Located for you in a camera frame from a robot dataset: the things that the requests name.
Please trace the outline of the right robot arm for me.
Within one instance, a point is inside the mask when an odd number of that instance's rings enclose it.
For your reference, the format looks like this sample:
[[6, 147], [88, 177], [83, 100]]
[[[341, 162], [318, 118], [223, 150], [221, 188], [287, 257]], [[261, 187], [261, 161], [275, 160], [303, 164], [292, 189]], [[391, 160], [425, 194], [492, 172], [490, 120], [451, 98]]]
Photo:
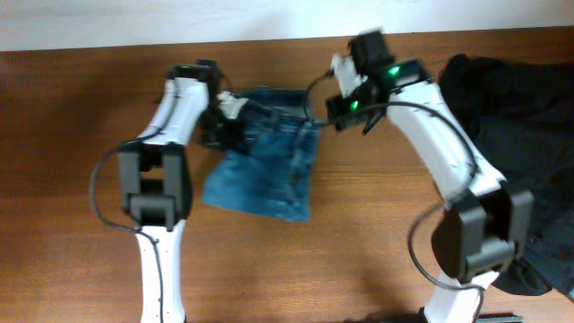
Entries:
[[330, 75], [340, 93], [327, 100], [327, 123], [337, 130], [361, 124], [368, 133], [387, 118], [409, 140], [431, 174], [442, 198], [418, 215], [413, 238], [430, 215], [443, 217], [430, 244], [439, 276], [413, 264], [435, 292], [414, 317], [416, 322], [519, 322], [521, 317], [482, 317], [485, 292], [518, 260], [526, 245], [534, 205], [532, 194], [512, 191], [466, 134], [443, 99], [438, 84], [416, 59], [396, 61], [380, 31], [362, 33], [348, 43], [346, 57], [334, 55]]

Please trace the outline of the blue denim jeans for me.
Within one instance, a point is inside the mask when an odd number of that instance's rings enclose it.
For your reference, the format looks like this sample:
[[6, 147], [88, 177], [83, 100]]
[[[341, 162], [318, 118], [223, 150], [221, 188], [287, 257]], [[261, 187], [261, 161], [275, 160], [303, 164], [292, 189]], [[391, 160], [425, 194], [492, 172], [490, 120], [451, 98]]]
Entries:
[[303, 90], [245, 92], [243, 140], [207, 177], [202, 200], [222, 209], [290, 222], [310, 216], [310, 182], [320, 129], [305, 117]]

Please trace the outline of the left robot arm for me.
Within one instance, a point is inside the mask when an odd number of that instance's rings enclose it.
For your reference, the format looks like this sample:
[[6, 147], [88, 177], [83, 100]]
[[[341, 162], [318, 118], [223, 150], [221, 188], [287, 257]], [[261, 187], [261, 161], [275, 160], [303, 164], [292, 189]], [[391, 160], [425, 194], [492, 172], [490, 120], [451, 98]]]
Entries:
[[180, 249], [193, 186], [187, 146], [226, 150], [243, 144], [245, 101], [221, 91], [225, 75], [212, 59], [174, 65], [148, 127], [118, 150], [124, 212], [132, 219], [142, 263], [141, 320], [184, 322]]

